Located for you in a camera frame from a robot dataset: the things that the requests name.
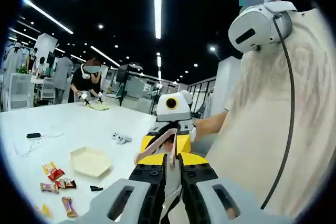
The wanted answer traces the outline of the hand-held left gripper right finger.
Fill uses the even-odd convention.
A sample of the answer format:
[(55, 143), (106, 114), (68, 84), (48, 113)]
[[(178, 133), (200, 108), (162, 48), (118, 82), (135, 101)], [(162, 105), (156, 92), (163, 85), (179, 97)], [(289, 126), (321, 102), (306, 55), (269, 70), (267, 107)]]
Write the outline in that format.
[(182, 201), (190, 223), (294, 223), (262, 210), (256, 199), (231, 179), (218, 177), (207, 160), (178, 154)]

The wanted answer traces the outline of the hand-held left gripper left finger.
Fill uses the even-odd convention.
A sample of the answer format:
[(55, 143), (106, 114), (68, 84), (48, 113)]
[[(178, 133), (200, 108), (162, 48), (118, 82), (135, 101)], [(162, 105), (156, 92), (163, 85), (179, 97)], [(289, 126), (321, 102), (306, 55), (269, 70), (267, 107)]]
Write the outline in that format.
[(128, 179), (119, 179), (103, 190), (90, 204), (88, 223), (160, 223), (166, 158), (164, 153), (146, 157)]

